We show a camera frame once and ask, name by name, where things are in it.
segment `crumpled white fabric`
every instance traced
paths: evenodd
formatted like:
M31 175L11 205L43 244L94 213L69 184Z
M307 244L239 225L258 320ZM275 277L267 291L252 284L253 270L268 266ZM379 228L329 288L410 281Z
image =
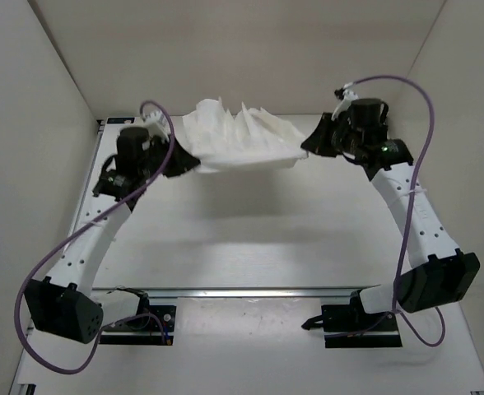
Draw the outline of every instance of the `crumpled white fabric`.
M242 103L233 118L221 98L205 99L183 121L188 152L202 162L197 172L288 168L308 156L300 148L306 137L262 108L246 109Z

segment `white enclosure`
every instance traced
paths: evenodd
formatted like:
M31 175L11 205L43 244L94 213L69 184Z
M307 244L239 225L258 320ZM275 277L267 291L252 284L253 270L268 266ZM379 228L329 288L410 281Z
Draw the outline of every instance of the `white enclosure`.
M93 153L99 168L113 152L119 127L97 137L96 119L137 115L147 98L181 115L221 96L232 111L242 101L262 106L309 134L333 109L333 89L376 73L409 76L430 92L437 129L421 178L449 233L482 262L463 313L444 309L440 349L421 349L402 328L402 350L324 353L317 335L295 328L320 312L317 298L260 300L250 309L180 299L181 341L163 355L152 350L159 347L103 346L75 378L24 358L13 391L19 383L38 383L37 395L484 391L484 2L0 0L0 394L21 356L12 322L18 286L82 209L85 181L90 191L97 176L89 173ZM421 99L393 82L358 93L389 102L393 136L417 156L427 123ZM188 174L153 185L95 287L372 286L393 276L400 241L382 198L344 160L312 156L291 170L236 177ZM230 304L252 313L231 316ZM200 321L203 309L224 330ZM277 322L259 322L262 311L289 323L283 337L271 336ZM414 319L424 336L437 336L434 314ZM62 350L58 363L85 351L36 332L30 338L48 357ZM203 364L204 353L214 362ZM172 375L195 367L190 381ZM263 382L263 371L280 384Z

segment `cable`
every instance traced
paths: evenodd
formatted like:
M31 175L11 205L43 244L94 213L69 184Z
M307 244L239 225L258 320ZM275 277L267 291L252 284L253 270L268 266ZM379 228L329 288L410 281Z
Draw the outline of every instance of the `cable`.
M151 311L149 309L143 309L143 313L150 313ZM146 327L148 327L149 325L151 324L151 319L149 318L144 324L143 326L139 327L139 328L135 328L134 326L131 326L130 324L127 325L127 327L129 329L131 329L132 331L134 332L140 332L142 331L143 329L145 329Z
M161 323L160 319L151 312L141 313L141 314L138 314L138 315L134 315L132 317L120 319L119 321L116 321L115 323L111 323L110 325L105 325L100 330L100 332L103 332L108 327L113 327L114 325L120 325L121 323L127 323L128 321L133 321L134 319L145 318L145 317L149 318L149 321L147 322L147 324L149 324L151 322L151 319L153 319L156 322L156 325L158 325L158 329L160 329L161 343L165 344L165 341L168 339L168 337L166 337L164 332L163 332L163 323Z
M103 218L105 218L106 216L108 216L111 212L113 212L114 210L116 210L118 207L122 206L123 204L125 204L126 202L128 202L131 199L134 199L134 198L137 198L137 197L141 196L142 193L144 193L147 190L147 188L149 188L149 186L151 186L151 184L165 170L165 167L169 163L169 159L170 159L170 157L171 157L171 155L173 153L173 150L175 149L175 141L176 141L176 138L175 138L175 126L173 125L173 122L170 119L170 116L167 113L167 111L161 105L159 105L158 103L156 103L154 100L147 100L147 101L143 102L142 103L142 106L140 108L140 113L142 112L142 110L143 110L143 108L144 108L144 106L146 104L155 105L163 113L163 115L165 116L165 118L167 120L167 123L169 124L169 128L170 128L169 150L167 151L167 155L165 155L165 158L161 162L161 165L158 168L158 170L140 188L136 189L134 192L130 193L127 197L125 197L124 199L122 199L119 202L117 202L116 204L114 204L111 208L103 211L101 214L99 214L97 217L95 217L93 221L88 222L87 224L85 224L84 226L82 226L81 228L79 228L78 230L76 230L74 233L72 233L70 236L68 236L65 240L63 240L61 243L59 243L56 247L54 247L49 253L47 253L44 256L44 258L42 258L37 263L37 265L35 265L35 267L33 269L31 269L30 273L28 273L28 275L26 276L25 280L22 282L21 288L17 292L17 296L16 296L16 299L15 299L15 308L14 308L14 312L13 312L13 321L14 321L14 324L15 324L15 330L16 330L17 337L19 338L19 342L21 342L23 348L25 349L25 351L28 353L29 356L31 356L34 360L36 360L40 365L43 365L45 368L50 369L50 370L52 370L55 373L59 373L59 374L77 374L77 373L83 371L88 366L88 364L90 364L92 358L94 357L95 349L97 348L97 346L99 344L100 337L101 337L101 332L102 332L103 328L100 330L100 332L98 333L97 337L95 338L94 346L92 347L91 353L88 355L88 358L86 359L86 361L81 366L79 366L76 369L63 369L63 368L60 368L60 367L58 367L56 365L53 365L53 364L49 363L47 360L45 360L44 358L42 358L32 348L31 344L28 342L28 339L26 338L25 330L23 329L22 323L21 323L21 304L22 304L22 299L24 297L25 289L28 286L28 283L30 282L30 280L35 276L35 274L56 253L58 253L59 251L61 251L64 248L65 245L67 245L68 243L70 243L73 240L77 239L80 235L82 235L87 230L89 230L96 222L101 221ZM142 318L142 317L146 317L146 316L149 316L149 317L155 319L156 323L158 323L158 326L160 327L161 336L163 338L165 336L165 334L163 333L163 327L161 325L160 320L154 314L147 314L147 315L145 315L145 314L139 314L137 316L124 318L124 319L120 320L119 323L126 323L127 321L131 321L133 319Z
M399 284L401 282L401 274L403 271L403 262L405 259L405 253L407 252L407 246L408 246L408 238L410 237L410 227L412 223L412 212L414 211L414 198L415 198L415 189L416 189L416 182L417 182L417 176L419 174L421 164L423 163L423 160L425 159L426 152L429 149L430 141L432 140L432 135L434 134L434 126L435 126L435 111L434 111L434 105L432 104L432 99L430 96L425 92L425 90L417 85L414 81L409 80L406 77L400 77L400 76L394 76L390 74L385 74L385 75L378 75L378 76L372 76L372 77L365 77L361 78L357 81L354 81L350 84L346 84L345 87L349 88L350 86L354 85L359 85L362 84L363 82L368 82L368 81L374 81L374 80L395 80L395 81L400 81L403 82L404 84L407 84L409 86L412 86L414 89L416 89L421 96L423 96L423 99L425 99L426 105L429 110L429 131L426 135L425 143L423 144L423 147L421 149L420 155L417 157L416 164L414 165L414 171L412 172L412 177L411 177L411 182L410 182L410 194L409 194L409 199L408 199L408 207L407 207L407 218L405 220L405 228L403 230L403 241L401 243L401 249L399 251L399 259L398 259L398 268L396 270L396 277L394 278L393 282L393 297L392 297L392 311L395 314L401 314L403 320L405 323L408 325L408 327L412 330L412 332L416 335L416 337L426 346L430 347L435 347L439 346L444 338L445 338L445 333L446 333L446 327L445 327L445 320L443 318L443 314L441 313L440 309L436 307L436 311L438 312L438 315L440 316L440 321L441 321L441 336L438 342L436 343L429 343L421 337L421 335L417 332L417 330L413 327L411 322L408 320L408 318L405 316L405 314L402 311L397 310L397 303L398 303L398 289L399 289Z
M361 165L362 164L361 161L347 156L347 154L345 154L344 152L342 153L342 157L345 159L346 162L352 163L353 165Z

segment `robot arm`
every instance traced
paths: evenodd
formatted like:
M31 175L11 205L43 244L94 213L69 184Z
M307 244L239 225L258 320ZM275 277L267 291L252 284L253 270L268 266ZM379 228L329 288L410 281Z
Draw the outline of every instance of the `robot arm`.
M137 191L160 168L169 150L160 119L151 114L143 127L128 127L120 132L117 154L105 161L89 208L83 213L85 224ZM175 142L163 174L178 176L199 163ZM102 327L148 308L147 294L128 288L116 288L98 299L91 298L101 261L140 197L127 200L108 216L93 222L67 246L42 281L30 280L24 296L36 329L87 344Z
M361 290L351 303L359 305L362 313L388 312L394 290L399 306L409 313L461 300L480 263L474 253L462 253L447 234L419 181L411 191L413 158L403 141L388 139L389 107L379 99L357 99L346 87L335 94L341 103L333 114L323 114L301 147L321 156L343 156L360 165L402 234L414 192L407 244L412 269L394 283Z

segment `metal bar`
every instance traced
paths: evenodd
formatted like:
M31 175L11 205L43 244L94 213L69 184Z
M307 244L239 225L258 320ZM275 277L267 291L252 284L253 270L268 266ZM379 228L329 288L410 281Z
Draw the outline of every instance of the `metal bar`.
M94 288L97 296L113 288ZM150 298L348 298L357 288L156 288L144 289Z

